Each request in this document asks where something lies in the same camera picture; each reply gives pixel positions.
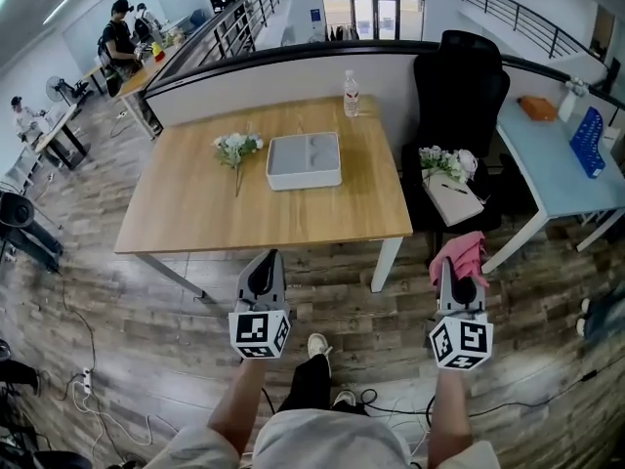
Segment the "wooden floor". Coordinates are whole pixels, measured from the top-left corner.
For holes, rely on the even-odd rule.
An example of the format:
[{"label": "wooden floor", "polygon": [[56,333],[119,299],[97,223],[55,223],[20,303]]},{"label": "wooden floor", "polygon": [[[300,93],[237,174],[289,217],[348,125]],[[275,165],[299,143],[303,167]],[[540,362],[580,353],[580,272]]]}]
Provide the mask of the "wooden floor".
[{"label": "wooden floor", "polygon": [[[74,173],[39,184],[30,195],[63,224],[62,278],[46,274],[18,255],[0,268],[0,327],[20,360],[50,375],[41,398],[23,389],[23,409],[53,448],[91,456],[100,434],[94,415],[79,412],[63,384],[92,365],[89,333],[63,308],[65,301],[93,327],[97,352],[94,391],[102,409],[146,442],[150,414],[154,443],[140,447],[107,422],[122,455],[155,456],[176,428],[205,422],[227,387],[238,358],[229,346],[226,314],[236,276],[256,252],[217,252],[163,257],[167,264],[209,294],[194,300],[156,272],[112,253],[126,207],[153,142],[135,126],[111,139],[120,104],[92,99],[72,122],[83,142],[91,142],[91,161]],[[126,118],[114,128],[130,124]],[[39,172],[38,180],[43,181]],[[523,225],[507,223],[488,236],[496,251]],[[614,338],[584,349],[574,325],[582,297],[606,292],[624,278],[625,245],[597,241],[581,254],[574,250],[591,229],[573,220],[550,224],[521,253],[488,276],[488,313],[495,324],[495,353],[467,375],[471,412],[506,402],[540,403],[584,373],[605,366],[625,351]],[[293,368],[304,361],[308,335],[323,332],[331,355],[337,391],[374,387],[376,405],[423,409],[437,369],[424,349],[424,319],[435,311],[435,294],[424,266],[421,234],[404,242],[383,292],[368,284],[378,242],[329,245],[283,251],[287,297],[296,318],[285,356],[271,363],[267,390],[275,405],[288,393]],[[476,436],[495,446],[502,467],[601,467],[624,421],[625,360],[595,379],[575,386],[537,408],[506,406],[472,419]],[[81,405],[83,394],[76,390]],[[95,407],[95,401],[88,403]],[[257,428],[270,418],[263,400]],[[381,421],[415,447],[423,430],[415,416],[386,415]],[[425,454],[423,444],[417,455]],[[95,450],[98,467],[119,461],[105,437]]]}]

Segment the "backpack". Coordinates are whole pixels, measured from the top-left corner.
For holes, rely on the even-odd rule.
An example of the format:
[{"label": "backpack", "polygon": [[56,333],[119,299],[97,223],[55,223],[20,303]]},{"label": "backpack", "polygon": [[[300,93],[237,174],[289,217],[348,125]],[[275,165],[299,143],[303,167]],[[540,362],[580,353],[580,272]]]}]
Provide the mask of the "backpack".
[{"label": "backpack", "polygon": [[140,18],[137,17],[137,19],[135,20],[135,31],[137,32],[137,36],[139,36],[140,40],[143,40],[144,38],[147,38],[152,34],[151,27],[144,18],[144,15],[145,12]]}]

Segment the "plastic water bottle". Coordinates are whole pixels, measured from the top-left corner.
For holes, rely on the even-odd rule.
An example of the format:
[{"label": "plastic water bottle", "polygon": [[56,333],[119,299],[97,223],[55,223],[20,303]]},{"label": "plastic water bottle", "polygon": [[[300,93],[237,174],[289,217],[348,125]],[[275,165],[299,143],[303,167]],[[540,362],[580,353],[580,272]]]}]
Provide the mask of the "plastic water bottle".
[{"label": "plastic water bottle", "polygon": [[358,116],[358,84],[354,80],[354,71],[348,69],[345,72],[345,94],[343,96],[343,109],[345,116],[353,118]]}]

